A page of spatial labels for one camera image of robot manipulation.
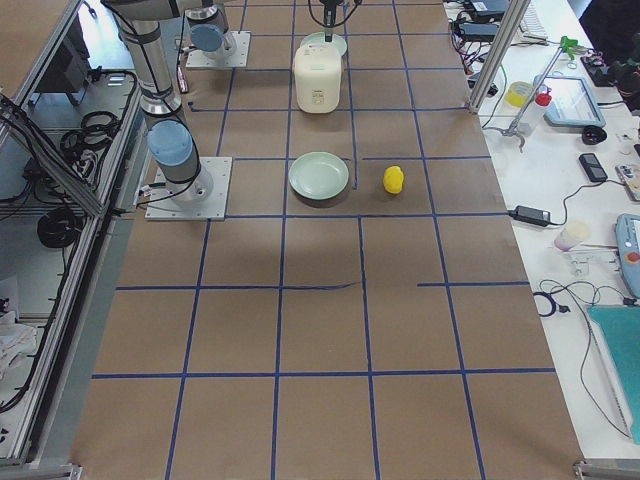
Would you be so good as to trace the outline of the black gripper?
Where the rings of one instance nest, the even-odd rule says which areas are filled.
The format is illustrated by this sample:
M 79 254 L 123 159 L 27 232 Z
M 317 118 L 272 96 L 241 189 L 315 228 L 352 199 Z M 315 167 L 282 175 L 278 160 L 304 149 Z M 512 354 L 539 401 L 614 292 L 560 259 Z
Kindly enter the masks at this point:
M 320 0 L 323 5 L 324 41 L 331 42 L 333 39 L 334 25 L 340 0 Z

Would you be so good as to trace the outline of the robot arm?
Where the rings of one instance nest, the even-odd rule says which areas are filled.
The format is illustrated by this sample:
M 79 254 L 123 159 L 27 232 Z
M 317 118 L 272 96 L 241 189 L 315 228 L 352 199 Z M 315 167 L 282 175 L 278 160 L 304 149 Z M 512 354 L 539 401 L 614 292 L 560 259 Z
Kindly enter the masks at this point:
M 323 18 L 321 21 L 313 15 L 312 20 L 323 29 L 316 40 L 301 45 L 303 55 L 319 55 L 322 59 L 336 57 L 342 53 L 333 41 L 333 31 L 339 26 L 338 6 L 342 1 L 322 1 Z M 232 31 L 229 28 L 223 1 L 212 7 L 192 9 L 186 12 L 191 44 L 188 48 L 186 67 L 190 69 L 226 70 L 244 68 L 248 62 L 251 40 L 249 31 Z
M 166 197 L 195 204 L 211 193 L 213 180 L 203 169 L 186 124 L 174 73 L 161 39 L 162 20 L 178 18 L 190 9 L 208 8 L 209 1 L 104 1 L 115 17 L 142 92 L 140 107 L 148 127 L 147 144 L 164 175 Z

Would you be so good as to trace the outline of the green plate near arm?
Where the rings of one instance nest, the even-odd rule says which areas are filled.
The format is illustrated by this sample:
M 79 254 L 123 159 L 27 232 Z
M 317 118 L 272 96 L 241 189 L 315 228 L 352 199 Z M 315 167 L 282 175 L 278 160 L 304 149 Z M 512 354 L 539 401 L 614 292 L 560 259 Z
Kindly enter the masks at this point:
M 301 47 L 305 47 L 308 45 L 315 45 L 315 44 L 326 44 L 326 45 L 332 45 L 334 46 L 337 51 L 339 52 L 339 54 L 344 57 L 347 53 L 348 50 L 348 46 L 347 46 L 347 42 L 344 39 L 343 36 L 333 33 L 331 36 L 331 41 L 328 42 L 326 40 L 326 35 L 324 32 L 320 31 L 320 32 L 314 32 L 311 33 L 307 36 L 305 36 L 300 43 Z
M 328 200 L 339 195 L 348 183 L 346 163 L 329 152 L 303 154 L 289 168 L 291 188 L 307 199 Z

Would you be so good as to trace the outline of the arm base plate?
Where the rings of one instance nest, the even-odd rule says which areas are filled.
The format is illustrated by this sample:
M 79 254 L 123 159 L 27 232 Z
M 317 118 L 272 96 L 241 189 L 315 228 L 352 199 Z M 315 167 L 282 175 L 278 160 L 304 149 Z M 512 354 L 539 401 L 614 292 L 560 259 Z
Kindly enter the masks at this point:
M 213 27 L 194 27 L 191 30 L 194 49 L 188 53 L 186 67 L 197 70 L 244 68 L 250 40 L 249 31 L 229 30 L 223 33 Z
M 232 173 L 231 157 L 201 157 L 201 170 L 186 188 L 167 182 L 160 169 L 146 204 L 145 219 L 149 221 L 224 221 Z

